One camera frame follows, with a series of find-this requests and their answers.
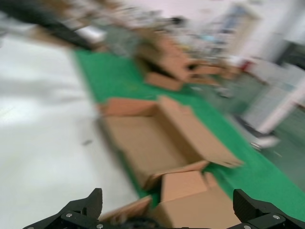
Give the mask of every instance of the flattened cardboard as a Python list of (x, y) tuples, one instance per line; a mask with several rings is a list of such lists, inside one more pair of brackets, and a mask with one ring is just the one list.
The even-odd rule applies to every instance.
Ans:
[(209, 161), (241, 164), (188, 107), (167, 97), (157, 104), (112, 99), (105, 114), (110, 135), (146, 190), (166, 173), (200, 171)]
[(143, 216), (148, 212), (151, 202), (152, 198), (150, 196), (141, 198), (122, 208), (106, 213), (105, 215), (100, 215), (98, 220), (103, 222), (109, 222), (113, 221), (114, 219), (119, 220), (120, 218), (123, 219)]
[(154, 101), (127, 98), (111, 98), (108, 100), (104, 115), (108, 116), (147, 116), (157, 105)]
[[(196, 171), (188, 172), (188, 175), (175, 173), (164, 176), (167, 178), (163, 180), (162, 194), (167, 191), (166, 195), (179, 193), (175, 199), (163, 201), (154, 209), (153, 216), (164, 226), (223, 229), (240, 223), (234, 214), (232, 201), (216, 182), (207, 183), (198, 179), (201, 174)], [(189, 191), (175, 192), (179, 182), (189, 186)]]
[(154, 72), (148, 73), (145, 81), (151, 85), (161, 87), (170, 91), (179, 91), (183, 87), (182, 81), (171, 79)]

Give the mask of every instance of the cardboard box flap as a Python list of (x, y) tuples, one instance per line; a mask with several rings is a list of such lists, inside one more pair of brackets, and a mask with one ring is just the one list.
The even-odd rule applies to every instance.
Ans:
[(130, 217), (142, 216), (150, 208), (152, 198), (150, 196), (141, 198), (129, 205), (126, 205), (120, 209), (100, 215), (99, 221), (111, 221), (111, 220), (123, 220)]
[(105, 115), (111, 116), (149, 116), (156, 102), (140, 99), (111, 98), (104, 109)]
[(171, 170), (163, 171), (158, 174), (151, 175), (145, 184), (145, 189), (151, 189), (158, 182), (159, 178), (164, 177), (164, 174), (173, 174), (173, 173), (182, 174), (189, 171), (202, 171), (205, 167), (207, 167), (208, 164), (209, 164), (208, 161), (202, 160), (187, 166), (183, 166), (181, 168), (171, 169)]
[(159, 204), (172, 228), (224, 229), (240, 224), (234, 214), (233, 203), (214, 187), (206, 192), (166, 201)]
[(177, 130), (190, 145), (206, 160), (225, 167), (236, 167), (242, 164), (231, 151), (201, 122), (192, 110), (175, 100), (161, 96), (159, 108), (174, 123)]
[[(222, 191), (211, 173), (203, 175), (205, 181), (202, 180), (200, 172), (167, 174), (166, 176), (168, 185), (165, 188), (168, 194), (177, 198), (161, 202), (154, 209), (153, 214), (161, 224), (171, 228), (223, 229), (240, 223), (234, 214), (232, 201)], [(184, 184), (190, 185), (198, 192), (186, 190), (183, 187)], [(181, 195), (175, 188), (186, 190), (186, 193), (190, 195)]]
[(205, 192), (208, 186), (199, 171), (165, 174), (162, 179), (161, 202)]

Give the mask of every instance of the stack of cardboard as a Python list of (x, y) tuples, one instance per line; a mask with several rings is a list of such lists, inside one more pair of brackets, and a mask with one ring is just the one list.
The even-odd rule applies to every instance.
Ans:
[(179, 91), (184, 83), (219, 85), (210, 75), (234, 79), (239, 74), (237, 67), (226, 61), (210, 64), (192, 60), (168, 35), (149, 29), (137, 31), (143, 42), (136, 54), (136, 64), (145, 81), (154, 86)]
[(136, 62), (146, 82), (179, 91), (193, 74), (188, 68), (188, 55), (168, 35), (150, 30), (141, 30), (140, 35), (143, 43), (138, 47)]
[(201, 171), (210, 162), (237, 167), (237, 159), (193, 114), (175, 100), (110, 99), (103, 110), (114, 144), (143, 189), (164, 174)]
[(228, 196), (213, 175), (198, 171), (163, 176), (161, 202), (149, 209), (151, 198), (142, 198), (123, 208), (102, 215), (102, 222), (149, 216), (166, 228), (224, 229), (240, 224)]

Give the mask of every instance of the floor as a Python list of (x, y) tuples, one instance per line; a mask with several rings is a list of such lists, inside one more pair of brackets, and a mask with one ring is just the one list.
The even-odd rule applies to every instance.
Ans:
[(0, 221), (23, 228), (103, 189), (103, 213), (138, 197), (107, 148), (66, 49), (6, 36), (0, 48)]
[[(223, 114), (242, 114), (257, 95), (268, 86), (244, 74), (239, 80), (224, 82), (233, 92), (233, 97), (222, 98), (210, 86), (201, 86), (198, 91), (207, 101)], [(305, 192), (305, 112), (296, 108), (276, 129), (281, 142), (258, 153), (273, 162), (291, 181)]]

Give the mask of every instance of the white wall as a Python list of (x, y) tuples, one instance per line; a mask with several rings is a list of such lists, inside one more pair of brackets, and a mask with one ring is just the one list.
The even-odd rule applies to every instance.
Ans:
[(305, 44), (305, 9), (298, 15), (297, 22), (294, 23), (291, 30), (285, 36), (285, 39)]
[(234, 2), (245, 2), (260, 18), (259, 24), (240, 51), (245, 57), (258, 56), (283, 18), (291, 14), (300, 0), (264, 0), (263, 5), (250, 5), (248, 0), (122, 0), (149, 10), (163, 10), (163, 16), (183, 15), (191, 27), (202, 28), (207, 22), (224, 15)]

